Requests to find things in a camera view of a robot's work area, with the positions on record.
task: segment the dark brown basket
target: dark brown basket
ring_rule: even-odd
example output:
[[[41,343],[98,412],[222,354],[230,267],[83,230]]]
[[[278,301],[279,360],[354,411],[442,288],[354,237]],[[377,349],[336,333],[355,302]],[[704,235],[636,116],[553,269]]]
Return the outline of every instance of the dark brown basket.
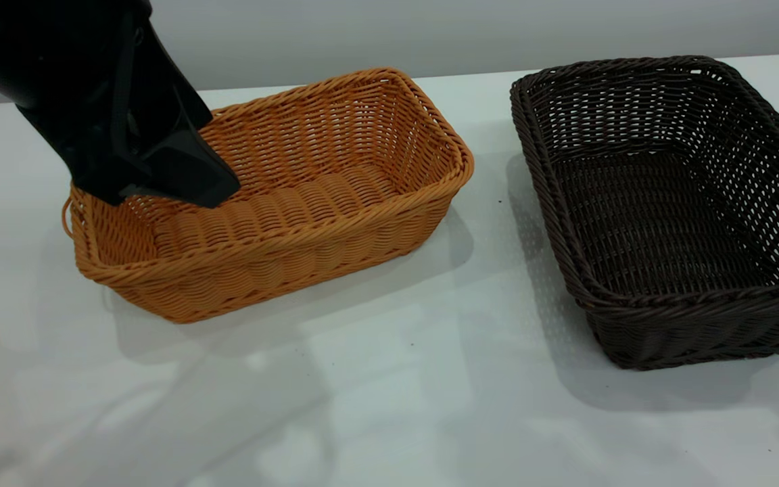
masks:
[[[612,361],[779,354],[779,114],[738,71],[581,62],[511,99],[567,289]]]

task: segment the wicker basket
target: wicker basket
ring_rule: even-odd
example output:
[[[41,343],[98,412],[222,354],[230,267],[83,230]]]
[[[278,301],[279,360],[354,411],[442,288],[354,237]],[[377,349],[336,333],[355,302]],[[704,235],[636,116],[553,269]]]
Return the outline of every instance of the wicker basket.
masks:
[[[569,293],[621,367],[779,354],[779,114],[702,56],[513,84]]]
[[[81,273],[177,323],[411,252],[473,173],[429,98],[387,68],[217,110],[201,134],[241,181],[216,209],[70,196]]]

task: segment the table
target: table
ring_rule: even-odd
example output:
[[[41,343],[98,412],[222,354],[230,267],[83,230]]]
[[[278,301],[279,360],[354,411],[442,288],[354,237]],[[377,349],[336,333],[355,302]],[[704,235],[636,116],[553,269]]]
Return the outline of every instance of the table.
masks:
[[[727,62],[779,110],[779,56]],[[477,164],[420,250],[187,326],[78,274],[66,167],[0,105],[0,486],[779,485],[779,357],[597,348],[510,119],[522,74],[417,81]]]

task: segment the basket handle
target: basket handle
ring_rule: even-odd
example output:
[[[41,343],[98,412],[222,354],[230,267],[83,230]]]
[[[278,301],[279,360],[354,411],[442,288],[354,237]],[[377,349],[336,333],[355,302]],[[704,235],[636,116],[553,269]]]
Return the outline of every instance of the basket handle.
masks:
[[[73,202],[74,200],[71,200],[71,197],[69,196],[68,199],[65,200],[64,206],[62,206],[62,230],[65,231],[65,235],[68,235],[71,240],[74,240],[74,234],[71,232],[71,228],[68,228],[68,209]]]

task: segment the white wall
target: white wall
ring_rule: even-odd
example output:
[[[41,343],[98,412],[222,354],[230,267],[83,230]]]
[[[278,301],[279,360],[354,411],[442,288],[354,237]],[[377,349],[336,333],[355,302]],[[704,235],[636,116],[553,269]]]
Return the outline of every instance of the white wall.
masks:
[[[779,0],[152,3],[161,40],[198,89],[309,83],[383,65],[423,76],[618,56],[779,53]]]

